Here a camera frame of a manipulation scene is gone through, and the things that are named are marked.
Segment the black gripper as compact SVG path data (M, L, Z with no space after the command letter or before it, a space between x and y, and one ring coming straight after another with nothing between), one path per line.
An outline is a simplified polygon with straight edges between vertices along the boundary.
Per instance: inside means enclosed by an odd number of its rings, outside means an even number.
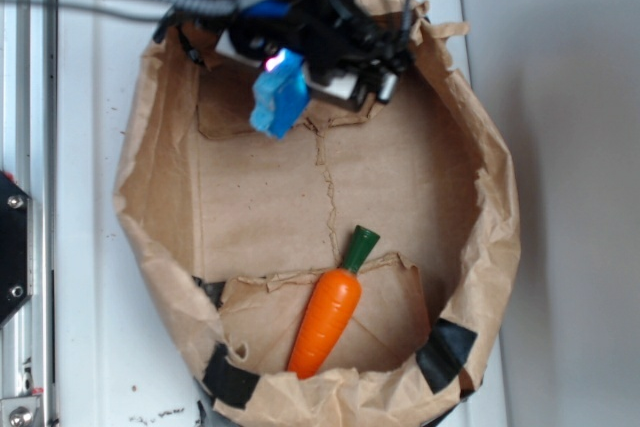
M412 62L412 0L264 0L214 20L265 72L292 59L312 77L398 75Z

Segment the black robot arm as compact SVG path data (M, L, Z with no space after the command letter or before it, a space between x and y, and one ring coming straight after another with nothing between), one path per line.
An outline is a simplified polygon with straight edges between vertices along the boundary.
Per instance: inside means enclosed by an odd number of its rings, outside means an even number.
M211 30L228 29L237 51L263 60L286 48L308 63L314 81L326 85L337 74L399 74L411 61L411 13L379 26L356 0L235 0L229 14L204 18Z

